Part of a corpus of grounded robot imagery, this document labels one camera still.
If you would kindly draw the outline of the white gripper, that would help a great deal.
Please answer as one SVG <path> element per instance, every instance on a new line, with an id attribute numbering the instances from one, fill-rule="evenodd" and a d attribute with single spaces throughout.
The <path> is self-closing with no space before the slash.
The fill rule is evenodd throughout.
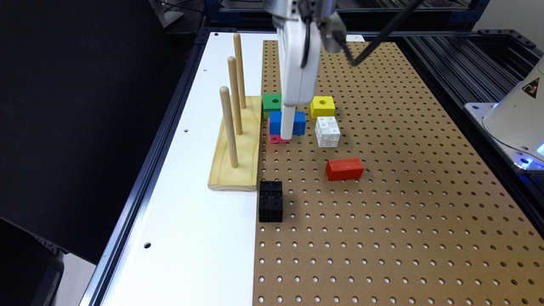
<path id="1" fill-rule="evenodd" d="M 280 137 L 292 138 L 297 105 L 308 105 L 314 98 L 320 64 L 320 33 L 312 22 L 307 62 L 305 55 L 306 25 L 301 20 L 287 20 L 278 31 L 280 85 L 282 93 Z"/>

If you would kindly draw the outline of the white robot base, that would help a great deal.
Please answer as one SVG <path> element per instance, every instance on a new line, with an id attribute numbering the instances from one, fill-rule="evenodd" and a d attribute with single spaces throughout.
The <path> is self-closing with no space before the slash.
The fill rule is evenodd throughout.
<path id="1" fill-rule="evenodd" d="M 543 61 L 496 103 L 465 109 L 519 171 L 543 171 Z"/>

